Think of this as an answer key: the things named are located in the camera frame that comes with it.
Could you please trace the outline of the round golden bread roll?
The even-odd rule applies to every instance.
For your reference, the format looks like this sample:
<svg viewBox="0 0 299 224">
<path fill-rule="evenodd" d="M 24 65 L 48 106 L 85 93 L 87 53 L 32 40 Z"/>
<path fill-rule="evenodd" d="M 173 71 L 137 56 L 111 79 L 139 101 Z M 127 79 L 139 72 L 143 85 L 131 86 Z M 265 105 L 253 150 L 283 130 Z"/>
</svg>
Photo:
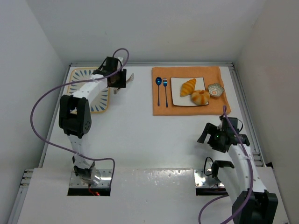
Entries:
<svg viewBox="0 0 299 224">
<path fill-rule="evenodd" d="M 210 93 L 206 90 L 196 90 L 191 93 L 191 100 L 196 105 L 206 105 L 210 100 Z"/>
</svg>

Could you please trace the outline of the orange croissant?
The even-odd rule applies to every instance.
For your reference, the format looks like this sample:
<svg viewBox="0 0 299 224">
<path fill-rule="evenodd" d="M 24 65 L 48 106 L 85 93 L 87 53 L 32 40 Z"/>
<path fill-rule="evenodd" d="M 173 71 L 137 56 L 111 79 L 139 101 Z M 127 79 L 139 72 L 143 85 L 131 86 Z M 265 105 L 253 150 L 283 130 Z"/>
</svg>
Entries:
<svg viewBox="0 0 299 224">
<path fill-rule="evenodd" d="M 197 80 L 193 78 L 183 83 L 180 89 L 180 97 L 186 97 L 190 95 L 195 90 L 196 82 Z"/>
</svg>

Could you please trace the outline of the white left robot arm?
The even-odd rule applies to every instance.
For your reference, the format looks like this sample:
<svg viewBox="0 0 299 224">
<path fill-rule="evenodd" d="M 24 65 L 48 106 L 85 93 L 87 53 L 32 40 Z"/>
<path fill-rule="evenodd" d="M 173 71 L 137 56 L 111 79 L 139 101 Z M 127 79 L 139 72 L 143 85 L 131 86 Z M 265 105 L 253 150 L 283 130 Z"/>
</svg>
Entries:
<svg viewBox="0 0 299 224">
<path fill-rule="evenodd" d="M 90 103 L 109 87 L 126 87 L 126 70 L 120 70 L 121 66 L 120 57 L 107 57 L 99 68 L 91 72 L 87 82 L 72 94 L 60 98 L 58 124 L 71 142 L 75 175 L 89 185 L 100 182 L 95 160 L 86 159 L 90 148 L 87 134 L 92 125 Z"/>
</svg>

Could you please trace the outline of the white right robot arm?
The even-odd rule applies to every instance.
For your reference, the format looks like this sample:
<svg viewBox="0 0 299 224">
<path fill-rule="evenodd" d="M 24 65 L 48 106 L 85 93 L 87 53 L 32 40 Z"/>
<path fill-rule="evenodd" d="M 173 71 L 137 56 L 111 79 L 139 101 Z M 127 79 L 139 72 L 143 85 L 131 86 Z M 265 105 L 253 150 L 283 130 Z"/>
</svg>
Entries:
<svg viewBox="0 0 299 224">
<path fill-rule="evenodd" d="M 220 116 L 216 126 L 207 123 L 197 140 L 221 153 L 228 153 L 229 161 L 214 160 L 210 177 L 223 183 L 232 202 L 232 215 L 224 221 L 235 224 L 271 224 L 278 207 L 276 194 L 267 190 L 256 169 L 250 142 L 240 133 L 238 119 Z"/>
</svg>

